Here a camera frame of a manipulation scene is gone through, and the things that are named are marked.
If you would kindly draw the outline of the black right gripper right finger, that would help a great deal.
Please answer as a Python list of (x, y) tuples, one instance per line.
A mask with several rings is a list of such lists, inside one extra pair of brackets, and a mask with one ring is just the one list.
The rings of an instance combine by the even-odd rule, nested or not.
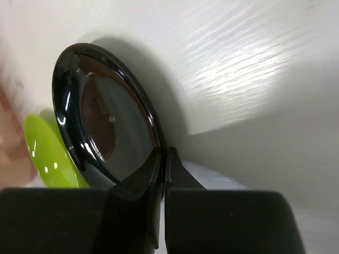
[(170, 148), (165, 177), (168, 253), (304, 253), (295, 217), (277, 192), (208, 190)]

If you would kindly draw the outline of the green plastic plate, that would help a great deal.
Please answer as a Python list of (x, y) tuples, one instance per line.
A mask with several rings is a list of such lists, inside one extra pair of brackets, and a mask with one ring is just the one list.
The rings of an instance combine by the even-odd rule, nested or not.
[(88, 187), (64, 145), (52, 109), (27, 115), (23, 132), (30, 158), (46, 187)]

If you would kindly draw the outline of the black plate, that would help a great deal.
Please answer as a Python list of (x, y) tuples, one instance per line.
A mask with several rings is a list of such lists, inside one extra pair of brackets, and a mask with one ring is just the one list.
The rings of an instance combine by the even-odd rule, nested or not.
[(57, 125), (77, 170), (91, 187), (113, 187), (167, 147), (156, 111), (129, 68), (107, 49), (76, 43), (52, 76)]

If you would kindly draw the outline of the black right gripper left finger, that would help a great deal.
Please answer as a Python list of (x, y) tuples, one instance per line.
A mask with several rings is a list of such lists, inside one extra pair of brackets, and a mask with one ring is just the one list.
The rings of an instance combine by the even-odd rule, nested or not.
[(121, 183), (1, 191), (1, 253), (154, 253), (161, 152)]

